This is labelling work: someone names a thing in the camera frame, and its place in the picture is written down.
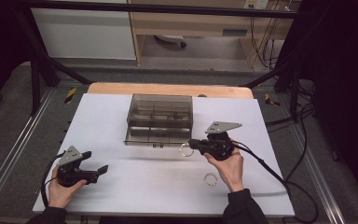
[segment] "person's right hand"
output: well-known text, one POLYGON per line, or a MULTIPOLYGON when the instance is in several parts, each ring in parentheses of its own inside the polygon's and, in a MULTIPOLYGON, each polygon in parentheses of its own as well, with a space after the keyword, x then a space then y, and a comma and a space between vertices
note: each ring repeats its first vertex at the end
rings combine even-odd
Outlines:
POLYGON ((87 184, 87 180, 80 180, 76 184, 74 184, 70 188, 66 188, 61 186, 57 180, 58 167, 54 168, 53 175, 54 178, 51 180, 51 183, 48 186, 48 206, 49 207, 59 207, 65 208, 69 202, 71 202, 75 193, 81 189, 85 184, 87 184))
POLYGON ((212 164, 219 171, 220 177, 227 184, 230 192, 243 190, 243 156, 237 148, 234 148, 231 156, 224 161, 217 161, 208 153, 205 153, 204 156, 208 160, 208 163, 212 164))

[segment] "electrical outlet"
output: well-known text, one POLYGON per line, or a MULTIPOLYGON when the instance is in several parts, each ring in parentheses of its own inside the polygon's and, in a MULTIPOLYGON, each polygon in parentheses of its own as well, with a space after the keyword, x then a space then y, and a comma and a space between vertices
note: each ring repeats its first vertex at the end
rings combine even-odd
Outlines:
POLYGON ((258 0, 255 4, 256 9, 266 9, 269 0, 258 0))
POLYGON ((246 0, 244 8, 255 8, 257 0, 246 0))

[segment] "white tabletop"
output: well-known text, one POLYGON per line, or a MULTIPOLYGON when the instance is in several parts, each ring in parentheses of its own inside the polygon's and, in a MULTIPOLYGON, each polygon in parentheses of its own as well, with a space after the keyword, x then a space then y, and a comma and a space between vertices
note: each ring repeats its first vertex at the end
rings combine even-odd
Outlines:
MULTIPOLYGON (((125 146, 131 95, 84 94, 58 153, 69 146, 92 151, 82 170, 95 171, 108 164, 97 184, 81 189, 68 205, 69 213, 94 216, 221 216, 227 206, 228 188, 217 170, 196 151, 183 157, 178 147, 125 146), (215 186, 203 178, 218 176, 215 186)), ((228 131, 244 143, 278 175, 278 167, 257 100, 193 97, 192 138, 205 139, 213 121, 238 122, 228 131)), ((267 217, 293 216, 293 206, 281 185, 245 152, 243 184, 267 217)), ((35 212, 44 205, 39 196, 35 212)))

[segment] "black sleeve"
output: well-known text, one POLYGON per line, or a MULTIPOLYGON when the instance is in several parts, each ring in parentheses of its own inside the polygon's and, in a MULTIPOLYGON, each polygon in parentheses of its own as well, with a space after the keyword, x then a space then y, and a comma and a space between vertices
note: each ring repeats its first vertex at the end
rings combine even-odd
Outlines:
POLYGON ((223 220, 225 224, 268 224, 248 189, 228 194, 228 206, 223 213, 223 220))
POLYGON ((32 217, 26 224, 66 224, 66 210, 48 207, 41 215, 32 217))

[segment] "white cabinet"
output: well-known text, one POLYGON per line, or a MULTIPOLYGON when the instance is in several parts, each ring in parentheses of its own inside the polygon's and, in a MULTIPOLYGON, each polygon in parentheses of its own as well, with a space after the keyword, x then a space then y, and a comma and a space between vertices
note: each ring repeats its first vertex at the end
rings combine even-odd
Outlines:
POLYGON ((33 13, 51 57, 135 60, 128 12, 34 8, 33 13))

